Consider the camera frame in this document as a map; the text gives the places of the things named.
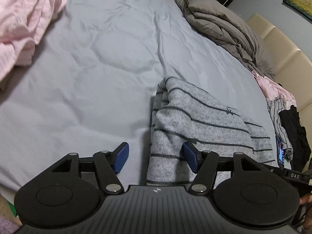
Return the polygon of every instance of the cable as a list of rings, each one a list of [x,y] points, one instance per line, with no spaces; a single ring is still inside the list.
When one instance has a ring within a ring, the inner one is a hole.
[[[296,229],[297,229],[298,227],[300,227],[300,226],[303,225],[304,222],[301,222],[301,221],[302,221],[303,217],[308,213],[308,211],[309,211],[311,208],[312,208],[312,205],[311,205],[310,207],[308,207],[308,209],[305,211],[305,213],[300,217],[298,223],[294,226]]]

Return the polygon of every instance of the human hand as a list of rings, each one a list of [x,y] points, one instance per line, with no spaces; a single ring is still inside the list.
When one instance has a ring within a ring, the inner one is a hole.
[[[308,193],[300,198],[300,205],[312,203],[312,193]],[[303,227],[307,230],[312,227],[312,210],[310,209],[305,216]]]

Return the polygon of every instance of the pink clothing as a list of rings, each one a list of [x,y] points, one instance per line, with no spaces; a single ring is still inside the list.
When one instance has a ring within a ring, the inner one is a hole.
[[[13,234],[15,233],[20,226],[16,223],[5,219],[4,217],[0,216],[0,233],[1,234]]]
[[[0,81],[14,65],[30,65],[51,20],[67,0],[0,0]]]
[[[260,86],[266,100],[275,100],[276,98],[282,99],[285,109],[289,110],[291,105],[297,106],[294,96],[286,91],[282,86],[273,82],[271,79],[260,76],[256,71],[252,71],[258,85]]]

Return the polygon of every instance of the smartphone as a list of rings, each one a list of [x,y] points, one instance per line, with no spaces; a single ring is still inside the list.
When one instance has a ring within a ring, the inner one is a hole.
[[[284,168],[284,150],[282,140],[276,135],[277,163],[280,168]]]

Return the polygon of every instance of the bed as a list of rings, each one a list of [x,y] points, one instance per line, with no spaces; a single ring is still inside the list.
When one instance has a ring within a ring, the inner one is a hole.
[[[130,155],[118,177],[124,187],[144,184],[153,97],[171,75],[261,124],[277,158],[266,99],[251,72],[194,31],[174,0],[69,0],[33,65],[15,68],[0,95],[1,193],[12,201],[69,152],[92,156],[123,141]],[[304,120],[308,102],[299,103]]]

